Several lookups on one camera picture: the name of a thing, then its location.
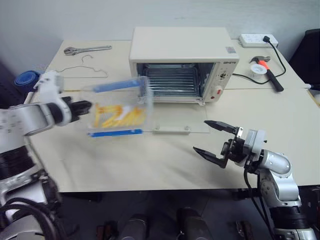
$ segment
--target white wall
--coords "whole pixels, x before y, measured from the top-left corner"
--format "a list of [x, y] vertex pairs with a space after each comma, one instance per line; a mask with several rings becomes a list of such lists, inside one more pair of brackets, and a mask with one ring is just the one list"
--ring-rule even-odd
[[16, 75], [43, 70], [64, 39], [130, 40], [135, 26], [272, 33], [290, 59], [319, 18], [319, 0], [0, 0], [0, 61]]

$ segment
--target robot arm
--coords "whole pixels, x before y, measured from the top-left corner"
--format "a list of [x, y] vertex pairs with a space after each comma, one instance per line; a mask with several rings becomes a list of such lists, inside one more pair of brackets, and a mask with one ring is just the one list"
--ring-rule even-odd
[[[34, 87], [40, 102], [0, 109], [0, 209], [10, 223], [0, 233], [3, 240], [43, 239], [42, 234], [64, 239], [61, 226], [48, 210], [60, 201], [57, 185], [29, 156], [25, 136], [74, 122], [89, 113], [92, 105], [60, 98], [63, 77], [55, 71], [43, 74]], [[21, 215], [19, 210], [29, 214]]]
[[315, 240], [316, 235], [301, 211], [299, 189], [292, 175], [292, 164], [282, 153], [263, 149], [265, 131], [249, 130], [241, 139], [243, 128], [224, 122], [205, 121], [210, 127], [234, 134], [225, 142], [221, 151], [223, 158], [193, 147], [206, 160], [225, 168], [228, 160], [244, 167], [245, 171], [260, 177], [260, 193], [269, 207], [277, 239]]

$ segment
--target orange hammer handle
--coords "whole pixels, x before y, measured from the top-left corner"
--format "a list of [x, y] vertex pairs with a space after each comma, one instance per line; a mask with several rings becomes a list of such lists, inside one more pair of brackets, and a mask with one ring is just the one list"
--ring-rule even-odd
[[267, 70], [270, 69], [270, 68], [268, 67], [267, 63], [266, 63], [265, 61], [263, 61], [263, 60], [259, 60], [259, 61], [258, 61], [258, 64], [264, 66]]

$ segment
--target french fries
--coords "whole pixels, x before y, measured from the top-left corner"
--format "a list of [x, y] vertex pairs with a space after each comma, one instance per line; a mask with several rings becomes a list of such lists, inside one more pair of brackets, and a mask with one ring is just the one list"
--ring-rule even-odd
[[[96, 103], [93, 126], [95, 128], [138, 126], [143, 124], [147, 116], [145, 109], [134, 107], [130, 112], [128, 112], [124, 117], [122, 117], [122, 119], [119, 119], [123, 112], [124, 109], [122, 105], [99, 106], [99, 104]], [[106, 119], [105, 114], [110, 113], [113, 115]], [[103, 120], [106, 120], [102, 122], [99, 126], [101, 116]]]

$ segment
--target power strip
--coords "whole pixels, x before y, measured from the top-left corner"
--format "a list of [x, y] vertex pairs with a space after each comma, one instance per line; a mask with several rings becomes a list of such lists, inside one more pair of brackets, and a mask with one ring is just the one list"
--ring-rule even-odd
[[264, 36], [270, 38], [270, 42], [277, 47], [278, 41], [272, 34], [248, 34], [243, 33], [239, 37], [239, 41], [244, 48], [272, 48], [267, 42], [264, 42]]

